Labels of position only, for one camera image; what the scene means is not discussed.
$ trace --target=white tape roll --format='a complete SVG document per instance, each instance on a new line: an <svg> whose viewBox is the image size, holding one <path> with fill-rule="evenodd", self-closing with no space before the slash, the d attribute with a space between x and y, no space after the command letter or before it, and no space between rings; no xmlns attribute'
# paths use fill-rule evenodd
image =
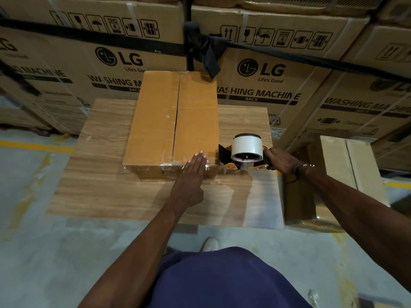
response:
<svg viewBox="0 0 411 308"><path fill-rule="evenodd" d="M257 134L238 134L233 139L231 158L242 163L254 163L263 160L263 141Z"/></svg>

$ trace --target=white label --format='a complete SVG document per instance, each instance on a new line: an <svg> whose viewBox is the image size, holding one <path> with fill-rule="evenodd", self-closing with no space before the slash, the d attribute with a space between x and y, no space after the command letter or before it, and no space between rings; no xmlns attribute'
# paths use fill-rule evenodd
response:
<svg viewBox="0 0 411 308"><path fill-rule="evenodd" d="M0 96L0 107L18 109L18 108L23 107L23 105L16 102L13 98L5 95L5 96Z"/></svg>
<svg viewBox="0 0 411 308"><path fill-rule="evenodd" d="M377 139L375 138L370 138L370 137L361 137L361 136L354 136L351 139L355 139L355 140L361 140L362 142L369 142L370 144L372 142L375 142Z"/></svg>
<svg viewBox="0 0 411 308"><path fill-rule="evenodd" d="M271 137L275 139L279 139L281 135L285 132L286 129L276 129L276 128L271 128Z"/></svg>
<svg viewBox="0 0 411 308"><path fill-rule="evenodd" d="M88 114L90 113L90 110L91 110L91 109L85 108L85 107L80 107L80 109L81 109L81 111L83 111L83 113L84 113L85 115L87 115L87 116L88 116Z"/></svg>

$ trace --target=gray floor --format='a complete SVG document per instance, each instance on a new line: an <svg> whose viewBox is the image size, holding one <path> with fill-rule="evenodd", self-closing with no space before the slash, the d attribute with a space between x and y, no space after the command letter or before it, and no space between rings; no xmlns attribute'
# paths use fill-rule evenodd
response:
<svg viewBox="0 0 411 308"><path fill-rule="evenodd" d="M0 141L73 146L74 139L0 131ZM68 154L0 147L0 306L75 307L146 222L66 218L45 214ZM386 188L391 201L411 189ZM169 245L197 251L207 237L240 246L279 270L319 308L351 307L353 299L382 298L411 306L411 294L379 268L346 234L287 228L179 225Z"/></svg>

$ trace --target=wooden table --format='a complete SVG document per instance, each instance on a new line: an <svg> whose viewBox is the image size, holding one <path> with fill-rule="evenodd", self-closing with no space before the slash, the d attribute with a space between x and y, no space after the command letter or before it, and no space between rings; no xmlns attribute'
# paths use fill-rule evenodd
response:
<svg viewBox="0 0 411 308"><path fill-rule="evenodd" d="M122 99L96 100L49 213L139 221L156 215L173 182L139 181L122 165L135 105L136 101ZM222 145L229 146L234 135L250 131L271 146L266 108L219 105ZM221 169L202 188L204 201L189 208L181 223L284 228L276 171Z"/></svg>

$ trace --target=shoe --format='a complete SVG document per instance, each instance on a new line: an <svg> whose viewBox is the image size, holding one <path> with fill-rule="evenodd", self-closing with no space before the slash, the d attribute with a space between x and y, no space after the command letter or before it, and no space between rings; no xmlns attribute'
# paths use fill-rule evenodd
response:
<svg viewBox="0 0 411 308"><path fill-rule="evenodd" d="M203 246L200 249L200 252L212 252L219 250L219 244L216 238L209 237L204 241Z"/></svg>

